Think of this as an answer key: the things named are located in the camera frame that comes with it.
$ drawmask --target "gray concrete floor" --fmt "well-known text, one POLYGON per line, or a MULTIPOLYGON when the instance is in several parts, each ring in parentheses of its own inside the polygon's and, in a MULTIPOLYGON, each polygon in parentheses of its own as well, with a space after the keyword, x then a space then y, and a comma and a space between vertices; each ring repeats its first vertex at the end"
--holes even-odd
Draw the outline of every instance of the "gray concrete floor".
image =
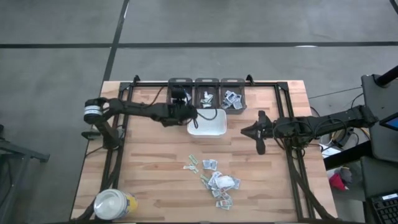
MULTIPOLYGON (((0 44, 111 43, 123 0, 0 0, 0 44)), ((130 0, 120 42, 396 41, 387 0, 130 0)), ((15 223, 68 220, 87 142, 86 99, 98 96, 109 49, 0 49, 5 137, 51 154, 32 162, 15 223)), ((347 109, 360 76, 396 66, 398 47, 119 49, 110 80, 245 77, 305 80, 322 115, 347 109)), ((363 221, 349 195, 339 217, 363 221)))

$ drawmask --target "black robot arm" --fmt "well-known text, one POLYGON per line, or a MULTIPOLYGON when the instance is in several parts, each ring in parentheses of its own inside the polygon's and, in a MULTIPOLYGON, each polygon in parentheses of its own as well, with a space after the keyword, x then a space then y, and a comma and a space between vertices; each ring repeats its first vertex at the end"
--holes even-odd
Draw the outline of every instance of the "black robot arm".
POLYGON ((117 129, 112 128, 107 120, 116 114, 144 116, 161 122, 164 127, 182 125, 185 120, 196 119, 197 110, 192 105, 154 103, 147 105, 143 103, 133 103, 117 98, 95 98, 87 100, 85 103, 84 120, 88 124, 93 124, 103 136, 103 147, 105 149, 115 149, 119 146, 120 137, 117 129), (109 103, 108 108, 103 108, 105 103, 109 103))
POLYGON ((273 123, 264 111, 259 111, 259 121, 244 128, 241 133, 256 141, 258 154, 266 152, 263 139, 284 139, 292 147, 303 148, 312 139, 335 131, 354 128, 371 127, 378 119, 366 106, 356 106, 346 111, 322 117, 302 116, 278 118, 273 123))

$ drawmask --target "wooden table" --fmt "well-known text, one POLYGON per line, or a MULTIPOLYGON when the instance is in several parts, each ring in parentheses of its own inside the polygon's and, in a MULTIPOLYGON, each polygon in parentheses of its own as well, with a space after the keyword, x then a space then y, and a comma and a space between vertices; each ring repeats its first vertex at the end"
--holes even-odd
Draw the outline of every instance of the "wooden table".
MULTIPOLYGON (((104 82, 101 96, 117 97, 120 82, 104 82)), ((311 115, 303 81, 288 81, 295 116, 311 115)), ((134 87, 133 101, 150 103, 159 87, 134 87)), ((166 101, 164 88, 158 102, 166 101)), ((129 222, 277 222, 296 221, 292 188, 285 152, 272 139, 265 141, 266 154, 256 152, 255 142, 240 129, 258 119, 264 110, 272 120, 278 118, 275 92, 270 87, 246 87, 248 108, 241 115, 228 115, 228 131, 220 139, 194 139, 186 126, 163 128, 149 118, 129 117, 126 145, 119 178, 119 190, 134 194, 138 209, 123 221, 129 222), (211 175, 198 166, 194 174, 182 167, 190 154, 201 161, 216 159, 218 171, 241 179, 239 190, 230 190, 232 209, 215 207, 216 200, 205 189, 200 174, 211 175)), ((90 142, 87 152, 100 147, 102 140, 90 142)), ((101 184, 106 151, 86 158, 73 207, 78 217, 94 199, 101 184)), ((320 203, 336 217, 326 170, 318 146, 306 148, 304 157, 310 188, 320 203)), ((304 209, 303 193, 300 199, 304 209)))

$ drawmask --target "red object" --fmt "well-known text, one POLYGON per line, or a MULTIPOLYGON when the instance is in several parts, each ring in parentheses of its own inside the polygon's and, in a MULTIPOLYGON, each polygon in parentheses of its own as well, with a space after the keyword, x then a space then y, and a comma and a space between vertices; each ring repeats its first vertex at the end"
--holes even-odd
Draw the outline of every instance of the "red object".
POLYGON ((346 188, 343 184, 343 181, 340 177, 340 174, 334 174, 332 177, 330 177, 329 183, 332 187, 335 187, 339 190, 342 190, 342 191, 346 190, 346 188))

